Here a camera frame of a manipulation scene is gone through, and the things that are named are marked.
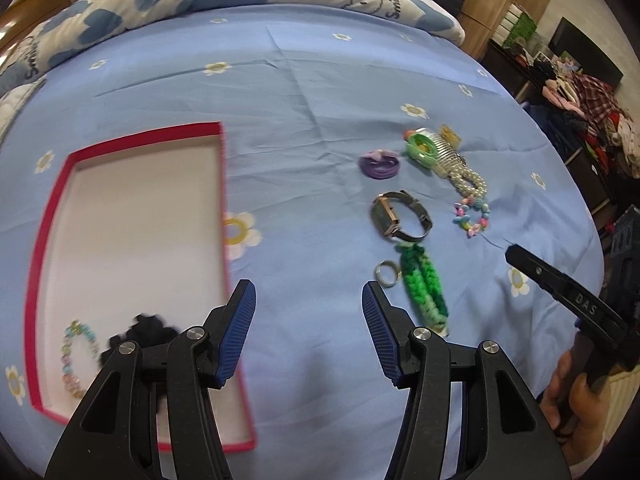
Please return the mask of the right hand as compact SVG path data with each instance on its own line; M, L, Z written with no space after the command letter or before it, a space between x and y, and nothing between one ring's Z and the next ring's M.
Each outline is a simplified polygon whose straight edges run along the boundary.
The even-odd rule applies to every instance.
M544 390L540 408L553 430L561 425L558 399L572 364L572 352L567 350L560 356L549 385ZM577 424L561 448L567 463L576 466L596 457L602 450L604 428L611 403L611 386L606 380L602 391L594 393L587 385L586 374L582 373L572 382L568 403L577 417Z

